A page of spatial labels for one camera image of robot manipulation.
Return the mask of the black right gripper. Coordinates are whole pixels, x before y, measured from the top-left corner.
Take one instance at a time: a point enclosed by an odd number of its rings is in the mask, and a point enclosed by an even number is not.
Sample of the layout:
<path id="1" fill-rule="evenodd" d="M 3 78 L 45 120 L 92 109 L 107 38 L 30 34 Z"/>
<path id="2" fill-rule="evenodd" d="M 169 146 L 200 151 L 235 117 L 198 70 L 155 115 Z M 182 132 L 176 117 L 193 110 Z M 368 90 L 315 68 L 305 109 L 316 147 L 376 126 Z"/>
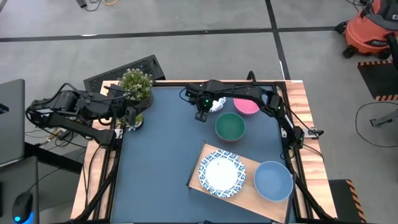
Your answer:
<path id="1" fill-rule="evenodd" d="M 210 111 L 213 107 L 213 102 L 217 100 L 217 97 L 215 96 L 217 87 L 217 82 L 205 82 L 201 85 L 192 83 L 186 86 L 185 95 L 189 97 L 190 103 L 196 105 L 197 110 L 199 111 L 195 114 L 196 120 L 202 122 L 206 121 L 206 113 Z"/>

